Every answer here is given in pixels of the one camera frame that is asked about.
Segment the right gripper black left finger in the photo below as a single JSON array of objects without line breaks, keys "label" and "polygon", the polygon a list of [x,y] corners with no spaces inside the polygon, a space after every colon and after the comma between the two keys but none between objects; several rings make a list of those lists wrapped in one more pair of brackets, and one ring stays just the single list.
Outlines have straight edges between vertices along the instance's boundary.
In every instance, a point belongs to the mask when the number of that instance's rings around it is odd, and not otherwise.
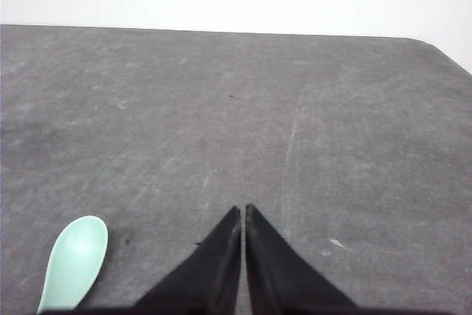
[{"label": "right gripper black left finger", "polygon": [[146,314],[234,314],[240,267],[241,215],[232,207],[195,251],[134,307]]}]

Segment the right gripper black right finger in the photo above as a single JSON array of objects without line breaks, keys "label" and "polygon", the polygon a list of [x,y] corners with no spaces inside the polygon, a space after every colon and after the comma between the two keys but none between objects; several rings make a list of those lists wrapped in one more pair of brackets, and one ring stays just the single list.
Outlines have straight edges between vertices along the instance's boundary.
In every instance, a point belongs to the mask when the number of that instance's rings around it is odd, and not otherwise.
[{"label": "right gripper black right finger", "polygon": [[347,295],[295,252],[253,204],[246,206],[246,270],[253,314],[356,309]]}]

